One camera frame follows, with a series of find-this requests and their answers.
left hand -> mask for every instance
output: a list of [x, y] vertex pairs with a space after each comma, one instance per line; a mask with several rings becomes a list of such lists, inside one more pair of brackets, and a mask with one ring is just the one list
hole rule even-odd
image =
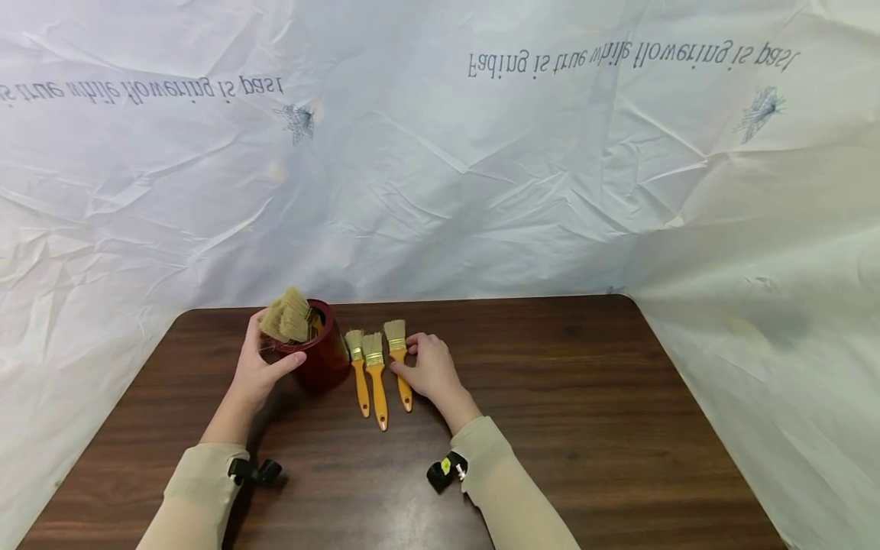
[[235, 378], [228, 395], [243, 404], [261, 408], [266, 404], [269, 392], [281, 377], [291, 373], [305, 361], [305, 352], [298, 351], [269, 364], [260, 356], [260, 319], [266, 310], [255, 313], [247, 325], [245, 343], [241, 346]]

beige long sleeve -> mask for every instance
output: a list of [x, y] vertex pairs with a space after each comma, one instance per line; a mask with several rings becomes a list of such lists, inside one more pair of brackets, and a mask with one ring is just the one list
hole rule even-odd
[[219, 550], [238, 495], [238, 485], [227, 474], [235, 458], [249, 455], [241, 445], [187, 449], [137, 550]]
[[467, 460], [461, 490], [483, 513], [495, 550], [579, 550], [491, 418], [462, 428], [452, 438], [452, 450]]

wooden paintbrush handle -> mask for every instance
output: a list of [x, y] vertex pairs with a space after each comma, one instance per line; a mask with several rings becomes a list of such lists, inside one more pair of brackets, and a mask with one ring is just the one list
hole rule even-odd
[[[407, 358], [407, 351], [405, 349], [395, 349], [391, 352], [391, 357], [394, 361], [404, 364], [403, 361]], [[400, 376], [397, 377], [397, 391], [400, 393], [400, 402], [403, 403], [403, 408], [408, 413], [413, 412], [413, 390], [409, 387], [407, 381]]]
[[367, 378], [363, 375], [363, 361], [353, 361], [351, 366], [355, 368], [357, 402], [361, 406], [361, 414], [364, 418], [370, 418], [370, 393], [367, 391]]
[[379, 429], [388, 429], [388, 402], [385, 400], [385, 387], [382, 385], [382, 369], [368, 368], [367, 372], [373, 379], [373, 406], [376, 408], [376, 422]]

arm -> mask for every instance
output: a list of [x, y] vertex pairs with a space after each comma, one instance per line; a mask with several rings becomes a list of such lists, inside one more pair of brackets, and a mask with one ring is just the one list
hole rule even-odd
[[202, 440], [183, 453], [137, 550], [219, 550], [239, 489], [229, 466], [235, 458], [250, 458], [245, 444], [254, 416], [275, 382], [305, 360], [299, 352], [271, 365], [263, 361], [263, 312], [251, 317], [232, 385]]
[[495, 550], [579, 550], [501, 431], [458, 381], [446, 344], [433, 334], [415, 334], [407, 344], [418, 355], [415, 367], [393, 363], [391, 369], [430, 399], [449, 425], [452, 449], [468, 464], [461, 489], [480, 508]]

wrinkled sheet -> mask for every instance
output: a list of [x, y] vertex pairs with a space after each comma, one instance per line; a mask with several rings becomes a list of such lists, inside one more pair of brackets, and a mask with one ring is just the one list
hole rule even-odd
[[0, 548], [176, 315], [635, 297], [793, 548], [874, 548], [873, 0], [17, 3]]

